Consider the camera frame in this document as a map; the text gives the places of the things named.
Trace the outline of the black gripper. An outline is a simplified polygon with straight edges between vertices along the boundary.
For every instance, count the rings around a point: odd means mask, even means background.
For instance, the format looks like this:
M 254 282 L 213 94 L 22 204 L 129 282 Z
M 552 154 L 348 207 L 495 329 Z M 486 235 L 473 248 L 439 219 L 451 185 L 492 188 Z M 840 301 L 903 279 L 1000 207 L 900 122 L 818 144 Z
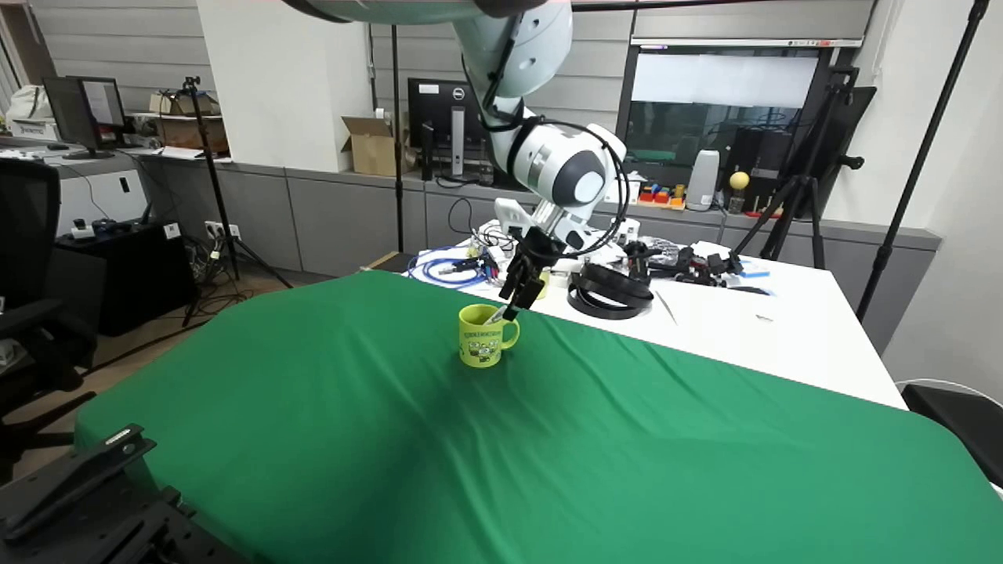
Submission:
M 530 232 L 539 232 L 564 257 L 574 257 L 596 241 L 596 229 L 589 226 L 589 216 L 592 216 L 589 207 L 558 207 L 552 201 L 539 201 L 533 210 L 527 210 L 514 197 L 495 201 L 495 219 L 508 238 L 523 241 Z M 517 251 L 505 269 L 502 298 L 511 307 L 533 310 L 561 254 L 527 257 L 523 251 Z

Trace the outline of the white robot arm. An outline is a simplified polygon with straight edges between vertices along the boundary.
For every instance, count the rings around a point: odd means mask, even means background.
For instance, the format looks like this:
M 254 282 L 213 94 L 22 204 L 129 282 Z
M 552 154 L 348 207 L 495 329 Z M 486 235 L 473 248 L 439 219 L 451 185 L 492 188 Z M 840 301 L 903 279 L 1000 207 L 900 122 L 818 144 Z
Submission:
M 596 251 L 589 216 L 617 185 L 627 147 L 602 125 L 549 119 L 527 97 L 549 85 L 574 44 L 570 0 L 282 0 L 323 22 L 451 25 L 492 160 L 539 197 L 527 213 L 495 201 L 498 222 L 517 238 L 505 269 L 505 316 L 530 310 L 542 273 L 564 257 Z

